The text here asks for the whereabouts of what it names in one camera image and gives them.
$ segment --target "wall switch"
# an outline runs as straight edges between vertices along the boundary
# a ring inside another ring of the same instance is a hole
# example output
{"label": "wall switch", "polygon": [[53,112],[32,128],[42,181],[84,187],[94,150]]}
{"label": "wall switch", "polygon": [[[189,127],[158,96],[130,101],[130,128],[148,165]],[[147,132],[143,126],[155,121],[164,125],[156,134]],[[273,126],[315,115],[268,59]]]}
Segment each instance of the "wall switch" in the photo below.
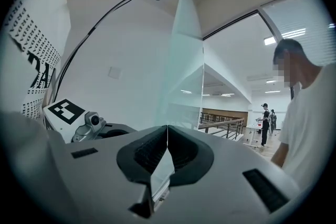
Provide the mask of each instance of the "wall switch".
{"label": "wall switch", "polygon": [[109,72],[109,77],[112,79],[120,79],[121,69],[117,67],[111,67]]}

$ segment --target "black slot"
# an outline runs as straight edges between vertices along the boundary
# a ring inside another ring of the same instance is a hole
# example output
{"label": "black slot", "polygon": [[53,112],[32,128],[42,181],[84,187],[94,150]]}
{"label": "black slot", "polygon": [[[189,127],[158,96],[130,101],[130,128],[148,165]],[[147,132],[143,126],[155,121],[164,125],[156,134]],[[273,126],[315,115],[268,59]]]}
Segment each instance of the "black slot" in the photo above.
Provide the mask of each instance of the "black slot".
{"label": "black slot", "polygon": [[243,172],[270,213],[284,206],[288,199],[257,169]]}
{"label": "black slot", "polygon": [[92,148],[88,148],[87,150],[72,152],[71,154],[74,159],[78,159],[78,158],[82,158],[87,155],[91,155],[96,152],[98,152],[98,150],[92,147]]}
{"label": "black slot", "polygon": [[107,133],[100,133],[98,134],[98,136],[100,136],[101,138],[110,138],[110,137],[116,137],[116,136],[120,136],[120,135],[124,135],[128,133],[129,132],[125,130],[111,130],[111,131],[108,131]]}

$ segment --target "glass partition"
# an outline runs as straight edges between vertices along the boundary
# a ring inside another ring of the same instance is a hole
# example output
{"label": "glass partition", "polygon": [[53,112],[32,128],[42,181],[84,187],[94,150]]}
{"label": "glass partition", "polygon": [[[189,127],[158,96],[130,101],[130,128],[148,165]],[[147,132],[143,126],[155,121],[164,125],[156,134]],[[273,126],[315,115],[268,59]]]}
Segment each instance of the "glass partition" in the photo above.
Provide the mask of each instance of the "glass partition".
{"label": "glass partition", "polygon": [[[199,24],[193,0],[179,0],[166,56],[156,125],[198,129],[204,75],[203,39]],[[154,197],[160,197],[166,191],[172,173],[172,157],[166,150],[151,178]]]}

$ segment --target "person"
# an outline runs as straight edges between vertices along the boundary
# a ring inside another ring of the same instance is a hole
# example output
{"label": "person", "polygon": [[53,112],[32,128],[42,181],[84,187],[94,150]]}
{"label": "person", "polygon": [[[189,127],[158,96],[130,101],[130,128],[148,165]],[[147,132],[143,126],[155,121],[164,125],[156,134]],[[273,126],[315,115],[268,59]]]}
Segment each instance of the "person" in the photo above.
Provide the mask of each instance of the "person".
{"label": "person", "polygon": [[304,191],[316,182],[334,146],[336,65],[313,64],[293,39],[279,42],[273,63],[288,86],[300,83],[302,88],[288,105],[281,144],[271,161]]}
{"label": "person", "polygon": [[269,111],[268,111],[268,104],[263,104],[262,107],[264,108],[265,112],[264,112],[264,117],[263,117],[263,125],[262,125],[262,131],[261,131],[261,145],[264,146],[267,142],[267,132],[268,132],[268,128],[269,128],[269,122],[268,122],[268,118],[269,118]]}
{"label": "person", "polygon": [[13,1],[0,34],[0,111],[41,121],[69,31],[67,0]]}
{"label": "person", "polygon": [[271,134],[277,128],[277,116],[275,115],[274,109],[271,109]]}

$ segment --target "wooden wall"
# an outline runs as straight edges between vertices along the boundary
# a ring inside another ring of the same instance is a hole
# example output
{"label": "wooden wall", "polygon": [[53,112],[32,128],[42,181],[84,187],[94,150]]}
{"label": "wooden wall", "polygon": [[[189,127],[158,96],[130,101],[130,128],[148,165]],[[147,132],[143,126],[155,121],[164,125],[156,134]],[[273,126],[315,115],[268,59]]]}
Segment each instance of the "wooden wall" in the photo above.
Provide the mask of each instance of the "wooden wall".
{"label": "wooden wall", "polygon": [[248,112],[218,110],[218,109],[203,109],[202,112],[203,113],[212,114],[212,115],[220,115],[220,116],[226,116],[226,117],[243,118],[244,119],[244,126],[246,126],[246,124],[247,124],[247,115],[248,115]]}

